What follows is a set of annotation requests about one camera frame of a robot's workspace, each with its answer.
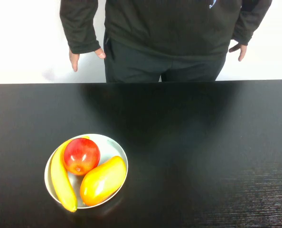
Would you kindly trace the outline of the person's right hand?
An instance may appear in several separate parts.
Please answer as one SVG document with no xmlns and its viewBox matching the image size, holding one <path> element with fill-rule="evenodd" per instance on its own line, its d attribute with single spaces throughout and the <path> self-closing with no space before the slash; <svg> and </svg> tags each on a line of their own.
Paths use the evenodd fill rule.
<svg viewBox="0 0 282 228">
<path fill-rule="evenodd" d="M 100 58 L 100 59 L 105 59 L 106 54 L 103 51 L 103 49 L 99 48 L 98 50 L 94 51 L 94 53 Z M 72 65 L 72 69 L 74 72 L 78 71 L 78 61 L 79 61 L 80 55 L 79 54 L 74 54 L 72 53 L 71 50 L 69 50 L 69 60 Z"/>
</svg>

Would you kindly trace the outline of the person's left hand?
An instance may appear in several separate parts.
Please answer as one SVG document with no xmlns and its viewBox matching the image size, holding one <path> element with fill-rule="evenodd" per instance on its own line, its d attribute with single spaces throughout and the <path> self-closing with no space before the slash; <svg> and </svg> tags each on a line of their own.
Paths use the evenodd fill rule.
<svg viewBox="0 0 282 228">
<path fill-rule="evenodd" d="M 233 53 L 233 52 L 238 51 L 238 50 L 240 51 L 238 61 L 241 62 L 246 55 L 246 51 L 247 51 L 246 45 L 242 45 L 240 43 L 237 43 L 235 46 L 229 48 L 228 52 Z"/>
</svg>

